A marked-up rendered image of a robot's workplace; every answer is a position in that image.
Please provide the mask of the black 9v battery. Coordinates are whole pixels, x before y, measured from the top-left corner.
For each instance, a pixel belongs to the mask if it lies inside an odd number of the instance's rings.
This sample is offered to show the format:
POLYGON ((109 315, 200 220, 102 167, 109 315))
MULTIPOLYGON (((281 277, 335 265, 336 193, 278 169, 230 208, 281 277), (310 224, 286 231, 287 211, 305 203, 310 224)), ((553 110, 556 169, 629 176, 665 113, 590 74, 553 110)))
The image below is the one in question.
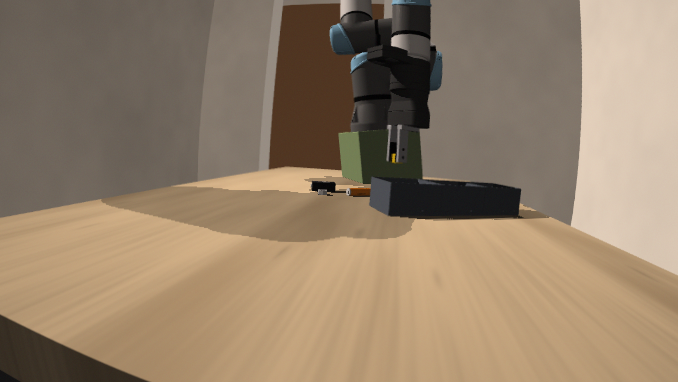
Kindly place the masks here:
POLYGON ((318 189, 327 190, 327 192, 335 192, 336 183, 335 182, 326 182, 326 181, 312 181, 311 183, 312 191, 318 191, 318 189))

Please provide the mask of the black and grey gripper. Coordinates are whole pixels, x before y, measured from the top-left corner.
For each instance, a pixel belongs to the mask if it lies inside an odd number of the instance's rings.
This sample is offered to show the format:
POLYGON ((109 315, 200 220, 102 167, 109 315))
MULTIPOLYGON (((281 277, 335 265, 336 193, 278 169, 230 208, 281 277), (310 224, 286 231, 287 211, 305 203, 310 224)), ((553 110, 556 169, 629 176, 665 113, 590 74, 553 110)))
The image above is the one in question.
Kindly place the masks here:
POLYGON ((418 133, 430 127, 430 40, 400 34, 393 36, 388 46, 380 45, 380 37, 376 34, 375 47, 367 49, 367 60, 391 68, 387 161, 396 154, 395 162, 407 163, 408 131, 418 133))

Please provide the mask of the dark grey rack of three bins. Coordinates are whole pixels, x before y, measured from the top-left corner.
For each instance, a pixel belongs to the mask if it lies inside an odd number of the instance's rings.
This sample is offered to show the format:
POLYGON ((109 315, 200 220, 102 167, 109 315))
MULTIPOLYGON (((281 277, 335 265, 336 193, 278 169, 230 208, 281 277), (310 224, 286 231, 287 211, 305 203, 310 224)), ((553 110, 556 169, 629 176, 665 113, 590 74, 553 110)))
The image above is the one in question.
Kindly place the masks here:
POLYGON ((520 197, 495 183, 372 177, 369 206, 387 216, 518 215, 520 197))

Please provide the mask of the orange battery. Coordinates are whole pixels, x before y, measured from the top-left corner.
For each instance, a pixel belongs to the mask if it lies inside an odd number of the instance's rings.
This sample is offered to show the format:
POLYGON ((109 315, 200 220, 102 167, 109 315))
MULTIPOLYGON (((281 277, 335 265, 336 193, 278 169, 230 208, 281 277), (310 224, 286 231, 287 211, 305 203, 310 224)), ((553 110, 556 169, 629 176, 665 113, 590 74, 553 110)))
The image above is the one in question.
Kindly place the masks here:
POLYGON ((348 196, 369 196, 370 188, 347 188, 346 194, 348 196))

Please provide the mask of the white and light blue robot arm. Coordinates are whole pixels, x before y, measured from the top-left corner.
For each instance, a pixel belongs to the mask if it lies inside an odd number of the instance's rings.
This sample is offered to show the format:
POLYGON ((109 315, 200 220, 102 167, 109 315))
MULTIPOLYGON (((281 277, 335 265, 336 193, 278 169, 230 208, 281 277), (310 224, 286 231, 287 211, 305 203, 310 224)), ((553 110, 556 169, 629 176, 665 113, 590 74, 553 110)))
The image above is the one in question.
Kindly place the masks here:
MULTIPOLYGON (((391 37, 399 34, 421 35, 430 40, 430 30, 430 0, 393 0, 392 18, 376 20, 372 17, 371 0, 340 0, 340 23, 330 29, 332 49, 338 55, 361 53, 351 60, 351 132, 387 130, 390 68, 367 60, 367 49, 375 47, 375 35, 381 35, 380 45, 391 46, 391 37)), ((432 42, 431 45, 430 91, 435 91, 442 82, 442 53, 432 42)))

